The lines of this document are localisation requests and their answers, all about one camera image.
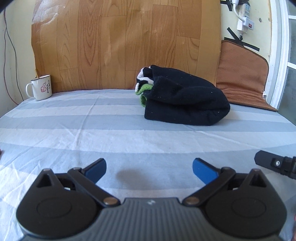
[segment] wooden wall panel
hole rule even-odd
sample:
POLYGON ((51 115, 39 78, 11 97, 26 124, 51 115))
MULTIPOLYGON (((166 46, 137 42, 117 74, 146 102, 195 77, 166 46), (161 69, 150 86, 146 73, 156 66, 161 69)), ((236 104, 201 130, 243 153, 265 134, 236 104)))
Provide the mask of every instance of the wooden wall panel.
POLYGON ((101 70, 103 89, 125 88, 125 39, 126 16, 102 18, 101 70))
POLYGON ((161 67, 173 67, 177 14, 177 7, 153 5, 150 63, 161 67))
POLYGON ((100 89, 102 1, 81 0, 78 13, 78 72, 83 89, 100 89))
POLYGON ((53 92, 132 89, 152 64, 215 83, 220 14, 219 0, 36 0, 37 73, 53 92))

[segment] mug handle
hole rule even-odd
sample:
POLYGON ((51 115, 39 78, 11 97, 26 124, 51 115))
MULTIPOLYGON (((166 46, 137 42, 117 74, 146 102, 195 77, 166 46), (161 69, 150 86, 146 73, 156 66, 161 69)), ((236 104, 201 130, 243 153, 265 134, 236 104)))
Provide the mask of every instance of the mug handle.
POLYGON ((32 84, 32 83, 28 83, 28 84, 26 85, 26 93, 27 93, 27 96, 30 97, 30 98, 34 98, 33 96, 29 95, 29 93, 28 93, 28 86, 29 86, 29 85, 33 85, 33 84, 32 84))

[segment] mug rim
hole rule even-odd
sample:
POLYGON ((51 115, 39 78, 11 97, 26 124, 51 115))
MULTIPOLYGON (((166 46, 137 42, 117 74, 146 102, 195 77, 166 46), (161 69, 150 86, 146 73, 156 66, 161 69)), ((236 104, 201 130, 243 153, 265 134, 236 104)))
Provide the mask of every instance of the mug rim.
POLYGON ((37 78, 35 78, 35 79, 32 79, 31 81, 44 79, 44 78, 49 77, 49 76, 50 76, 50 74, 48 74, 48 75, 43 75, 43 76, 40 76, 39 78, 37 77, 37 78))

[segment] folded black cloth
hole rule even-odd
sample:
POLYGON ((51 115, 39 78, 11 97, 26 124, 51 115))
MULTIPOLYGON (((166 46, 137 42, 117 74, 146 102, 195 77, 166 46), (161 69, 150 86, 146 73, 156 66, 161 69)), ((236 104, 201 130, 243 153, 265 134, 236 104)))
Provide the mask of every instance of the folded black cloth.
POLYGON ((148 120, 210 126, 230 111, 223 92, 205 79, 156 65, 142 69, 143 73, 153 80, 152 89, 143 93, 148 120))

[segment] window pane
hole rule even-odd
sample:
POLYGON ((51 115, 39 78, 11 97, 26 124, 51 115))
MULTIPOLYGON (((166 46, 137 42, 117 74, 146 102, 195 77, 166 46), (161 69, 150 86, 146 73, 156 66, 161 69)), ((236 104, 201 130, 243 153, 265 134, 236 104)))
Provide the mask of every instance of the window pane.
POLYGON ((296 20, 290 19, 290 53, 289 62, 296 64, 296 20))
POLYGON ((296 7, 289 0, 287 0, 289 15, 296 16, 296 7))
POLYGON ((279 113, 296 125, 296 69, 288 67, 279 113))

